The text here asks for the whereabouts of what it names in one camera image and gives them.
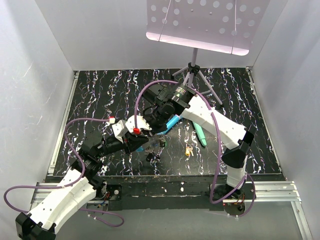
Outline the green capped key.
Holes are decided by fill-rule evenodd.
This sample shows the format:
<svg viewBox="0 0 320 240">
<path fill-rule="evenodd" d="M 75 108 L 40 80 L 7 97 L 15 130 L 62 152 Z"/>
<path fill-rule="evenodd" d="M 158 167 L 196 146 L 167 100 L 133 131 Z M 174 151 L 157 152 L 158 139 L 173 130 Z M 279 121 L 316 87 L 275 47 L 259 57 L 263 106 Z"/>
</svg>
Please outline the green capped key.
<svg viewBox="0 0 320 240">
<path fill-rule="evenodd" d="M 159 141 L 159 146 L 160 146 L 161 148 L 164 148 L 166 145 L 167 145 L 167 142 L 166 142 L 165 140 L 161 139 L 161 140 Z"/>
</svg>

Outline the orange capped key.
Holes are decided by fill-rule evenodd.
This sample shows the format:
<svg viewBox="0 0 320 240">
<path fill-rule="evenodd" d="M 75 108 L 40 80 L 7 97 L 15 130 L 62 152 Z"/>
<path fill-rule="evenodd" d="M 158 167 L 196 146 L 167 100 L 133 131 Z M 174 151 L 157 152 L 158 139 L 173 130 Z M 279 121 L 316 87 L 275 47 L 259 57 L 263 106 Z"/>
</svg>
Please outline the orange capped key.
<svg viewBox="0 0 320 240">
<path fill-rule="evenodd" d="M 193 156 L 193 147 L 192 146 L 187 146 L 185 149 L 185 155 L 187 157 Z"/>
</svg>

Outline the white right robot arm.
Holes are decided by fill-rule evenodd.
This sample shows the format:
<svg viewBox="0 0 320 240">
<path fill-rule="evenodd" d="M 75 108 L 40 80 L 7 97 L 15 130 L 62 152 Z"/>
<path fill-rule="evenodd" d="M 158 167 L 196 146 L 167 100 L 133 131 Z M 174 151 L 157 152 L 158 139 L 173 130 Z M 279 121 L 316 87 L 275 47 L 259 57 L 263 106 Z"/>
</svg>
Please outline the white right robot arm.
<svg viewBox="0 0 320 240">
<path fill-rule="evenodd" d="M 144 112 L 142 115 L 154 134 L 164 132 L 169 119 L 177 115 L 197 123 L 216 136 L 219 145 L 217 161 L 226 164 L 227 180 L 225 187 L 219 187 L 219 198 L 214 198 L 217 188 L 215 183 L 212 184 L 211 203 L 228 197 L 237 199 L 243 195 L 247 158 L 256 134 L 254 126 L 246 128 L 230 120 L 211 107 L 198 91 L 177 82 L 171 89 L 162 86 L 161 81 L 151 82 L 140 95 L 153 106 L 150 113 Z"/>
</svg>

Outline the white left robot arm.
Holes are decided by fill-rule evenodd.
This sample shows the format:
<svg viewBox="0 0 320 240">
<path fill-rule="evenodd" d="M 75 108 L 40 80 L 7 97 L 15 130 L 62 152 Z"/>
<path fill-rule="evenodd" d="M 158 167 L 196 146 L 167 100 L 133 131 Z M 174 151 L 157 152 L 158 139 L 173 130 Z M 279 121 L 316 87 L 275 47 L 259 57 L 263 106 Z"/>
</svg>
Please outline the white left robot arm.
<svg viewBox="0 0 320 240">
<path fill-rule="evenodd" d="M 20 213 L 15 219 L 17 235 L 22 240 L 53 240 L 62 225 L 90 200 L 119 198 L 121 186 L 108 185 L 98 175 L 103 165 L 100 158 L 121 150 L 129 154 L 148 140 L 127 132 L 122 141 L 109 136 L 92 147 L 83 145 L 78 153 L 85 167 L 74 162 L 56 189 L 28 213 Z"/>
</svg>

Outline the green toy microphone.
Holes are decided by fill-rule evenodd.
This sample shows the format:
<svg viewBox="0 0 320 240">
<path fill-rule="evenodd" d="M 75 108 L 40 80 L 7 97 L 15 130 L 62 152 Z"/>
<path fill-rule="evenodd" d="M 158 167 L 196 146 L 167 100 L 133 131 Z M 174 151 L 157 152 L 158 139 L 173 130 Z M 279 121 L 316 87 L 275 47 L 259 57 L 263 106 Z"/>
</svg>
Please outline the green toy microphone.
<svg viewBox="0 0 320 240">
<path fill-rule="evenodd" d="M 195 132 L 196 132 L 196 135 L 198 137 L 198 140 L 200 141 L 200 144 L 203 146 L 203 147 L 206 147 L 207 146 L 207 141 L 206 141 L 206 136 L 205 136 L 205 133 L 202 129 L 202 127 L 193 122 L 193 126 L 194 126 L 194 129 L 195 129 Z"/>
</svg>

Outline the pink perforated music stand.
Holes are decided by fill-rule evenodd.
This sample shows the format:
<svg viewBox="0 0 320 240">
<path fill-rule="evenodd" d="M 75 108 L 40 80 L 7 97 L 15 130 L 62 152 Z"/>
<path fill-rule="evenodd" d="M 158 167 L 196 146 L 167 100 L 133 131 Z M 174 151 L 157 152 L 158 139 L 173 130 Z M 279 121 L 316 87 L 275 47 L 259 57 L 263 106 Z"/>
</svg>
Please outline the pink perforated music stand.
<svg viewBox="0 0 320 240">
<path fill-rule="evenodd" d="M 146 37 L 193 49 L 185 85 L 200 73 L 198 50 L 246 56 L 268 0 L 148 0 Z"/>
</svg>

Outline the black table front rail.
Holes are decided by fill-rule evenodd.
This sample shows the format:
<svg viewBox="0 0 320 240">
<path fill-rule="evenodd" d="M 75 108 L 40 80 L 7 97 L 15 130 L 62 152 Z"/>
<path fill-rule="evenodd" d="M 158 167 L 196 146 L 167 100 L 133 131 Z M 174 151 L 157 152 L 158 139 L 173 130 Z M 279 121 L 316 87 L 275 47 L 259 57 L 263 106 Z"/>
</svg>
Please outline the black table front rail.
<svg viewBox="0 0 320 240">
<path fill-rule="evenodd" d="M 223 211 L 223 203 L 211 204 L 212 175 L 136 175 L 105 176 L 108 199 L 102 209 Z"/>
</svg>

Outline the aluminium frame left rail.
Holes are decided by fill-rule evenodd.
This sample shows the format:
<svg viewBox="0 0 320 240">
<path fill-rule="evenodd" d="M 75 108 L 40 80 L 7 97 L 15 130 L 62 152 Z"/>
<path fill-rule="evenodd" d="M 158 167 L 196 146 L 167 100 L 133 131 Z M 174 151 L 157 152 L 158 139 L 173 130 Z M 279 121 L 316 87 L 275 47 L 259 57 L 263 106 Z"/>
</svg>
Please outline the aluminium frame left rail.
<svg viewBox="0 0 320 240">
<path fill-rule="evenodd" d="M 33 92 L 34 99 L 32 114 L 36 116 L 35 125 L 30 126 L 32 135 L 25 142 L 26 150 L 21 157 L 26 166 L 23 168 L 22 185 L 35 186 L 48 175 L 52 161 L 57 159 L 59 144 L 62 141 L 65 116 L 67 115 L 68 101 L 79 71 L 54 71 L 46 77 L 42 92 Z"/>
</svg>

